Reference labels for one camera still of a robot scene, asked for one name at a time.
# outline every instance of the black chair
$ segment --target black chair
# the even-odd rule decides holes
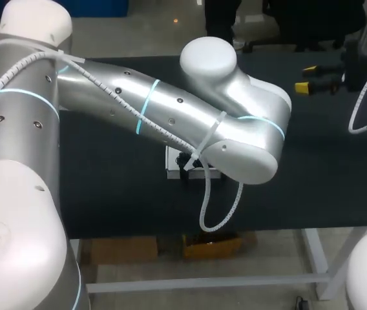
[[[364,27],[364,0],[263,0],[262,13],[275,18],[280,34],[248,42],[244,53],[258,45],[296,45],[296,52],[324,50],[319,42],[334,40],[341,48],[347,34]]]

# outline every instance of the white box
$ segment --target white box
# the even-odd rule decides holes
[[[176,159],[181,153],[179,150],[173,149],[172,147],[166,147],[165,150],[165,169],[168,179],[180,179],[179,166],[176,163]],[[221,172],[213,167],[210,167],[211,179],[221,178]],[[204,168],[194,168],[189,173],[189,179],[204,179]]]

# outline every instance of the chair wheel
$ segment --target chair wheel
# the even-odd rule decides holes
[[[303,300],[302,302],[299,303],[299,308],[298,310],[309,310],[310,307],[308,305],[308,301],[307,300]]]
[[[295,302],[295,310],[309,310],[309,304],[307,300],[304,300],[303,297],[298,296]]]

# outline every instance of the cardboard box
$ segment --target cardboard box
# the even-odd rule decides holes
[[[242,239],[236,233],[183,236],[183,257],[191,260],[214,260],[234,256]]]
[[[158,257],[156,237],[93,239],[90,263],[114,265],[148,262]]]

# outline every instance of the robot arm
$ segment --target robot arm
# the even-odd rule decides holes
[[[215,52],[230,47],[217,38],[201,38],[188,44],[181,59],[185,57],[188,48],[205,52],[204,46],[211,46],[211,40],[217,41]],[[227,85],[228,92],[235,98],[219,93],[221,85],[212,85],[209,91],[212,96],[204,98],[213,106],[199,98],[207,95],[202,93],[207,89],[207,78],[203,84],[199,82],[202,87],[192,88],[196,97],[128,68],[93,61],[86,61],[81,66],[145,117],[196,149],[210,134],[221,112],[225,111],[227,115],[203,147],[202,154],[207,161],[230,178],[246,184],[265,183],[276,173],[291,112],[291,101],[281,88],[252,79],[241,72],[236,62],[226,72],[229,77],[225,76],[222,81],[218,81],[221,85]],[[77,70],[64,68],[58,79],[59,103],[66,109],[85,112],[188,152],[182,145],[154,130],[117,104]]]
[[[193,93],[208,104],[127,68],[75,64],[58,52],[69,51],[71,31],[69,14],[51,0],[11,0],[1,19],[0,309],[90,307],[59,217],[59,106],[189,151],[206,173],[209,162],[259,184],[277,171],[291,101],[241,72],[227,43],[209,51],[229,51],[227,63],[192,63],[211,44],[204,39],[183,53],[182,74],[203,85]]]

